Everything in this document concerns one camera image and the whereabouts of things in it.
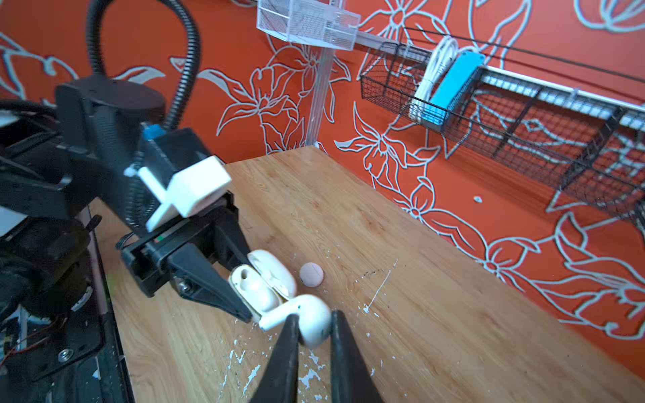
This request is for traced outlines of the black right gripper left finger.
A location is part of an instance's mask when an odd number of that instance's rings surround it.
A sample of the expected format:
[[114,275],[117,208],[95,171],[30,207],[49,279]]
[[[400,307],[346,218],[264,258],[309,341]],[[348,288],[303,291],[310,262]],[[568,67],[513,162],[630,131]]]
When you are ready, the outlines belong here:
[[299,339],[299,317],[289,315],[251,403],[297,401]]

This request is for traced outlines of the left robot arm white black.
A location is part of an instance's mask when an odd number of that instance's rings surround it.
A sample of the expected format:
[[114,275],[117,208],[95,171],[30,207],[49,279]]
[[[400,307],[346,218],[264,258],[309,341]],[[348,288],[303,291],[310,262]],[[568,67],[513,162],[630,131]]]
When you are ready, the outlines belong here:
[[180,1],[166,2],[186,33],[186,59],[171,101],[156,90],[107,75],[101,45],[106,1],[87,12],[92,73],[58,86],[55,106],[8,100],[3,110],[50,120],[48,134],[19,139],[1,151],[1,205],[20,215],[1,238],[1,316],[19,307],[38,317],[68,311],[63,279],[87,248],[90,228],[77,214],[100,199],[137,237],[124,263],[148,297],[166,283],[192,302],[242,322],[252,314],[213,268],[234,270],[250,248],[220,160],[180,125],[201,63],[198,25]]

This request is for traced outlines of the white earbud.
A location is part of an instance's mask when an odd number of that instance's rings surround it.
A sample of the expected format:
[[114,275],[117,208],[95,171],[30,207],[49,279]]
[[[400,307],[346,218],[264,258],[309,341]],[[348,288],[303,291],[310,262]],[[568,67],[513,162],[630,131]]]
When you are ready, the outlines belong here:
[[301,295],[267,312],[259,321],[268,331],[283,324],[290,315],[298,316],[299,343],[316,349],[331,334],[332,312],[328,305],[314,295]]
[[267,285],[261,275],[248,265],[237,270],[236,290],[257,317],[262,317],[281,304],[278,295]]

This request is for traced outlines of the white earbud charging case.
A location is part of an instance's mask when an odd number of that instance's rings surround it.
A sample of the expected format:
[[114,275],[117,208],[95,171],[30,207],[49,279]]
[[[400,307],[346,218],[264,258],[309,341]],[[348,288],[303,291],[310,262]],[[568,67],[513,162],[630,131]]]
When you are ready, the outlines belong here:
[[272,253],[253,250],[248,264],[239,265],[228,283],[252,314],[254,322],[297,296],[297,282],[292,272]]

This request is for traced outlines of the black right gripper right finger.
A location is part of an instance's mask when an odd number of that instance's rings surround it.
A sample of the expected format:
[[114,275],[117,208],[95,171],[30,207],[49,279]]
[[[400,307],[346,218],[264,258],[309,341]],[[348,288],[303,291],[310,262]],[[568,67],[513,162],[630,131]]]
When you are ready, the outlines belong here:
[[343,312],[332,312],[332,402],[383,402]]

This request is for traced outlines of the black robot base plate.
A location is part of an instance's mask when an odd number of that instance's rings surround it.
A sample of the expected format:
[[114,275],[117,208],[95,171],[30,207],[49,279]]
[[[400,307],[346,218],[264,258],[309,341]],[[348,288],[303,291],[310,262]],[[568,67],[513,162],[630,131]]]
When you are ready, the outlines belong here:
[[25,218],[1,238],[1,400],[133,402],[95,229]]

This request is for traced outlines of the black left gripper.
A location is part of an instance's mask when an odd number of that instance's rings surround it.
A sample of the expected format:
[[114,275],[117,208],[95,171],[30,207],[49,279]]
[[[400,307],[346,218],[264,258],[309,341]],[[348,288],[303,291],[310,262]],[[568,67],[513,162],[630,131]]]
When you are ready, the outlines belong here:
[[250,309],[212,265],[234,270],[250,263],[249,253],[230,191],[204,213],[173,218],[121,248],[125,266],[147,297],[170,284],[181,298],[215,307],[246,323],[252,321]]

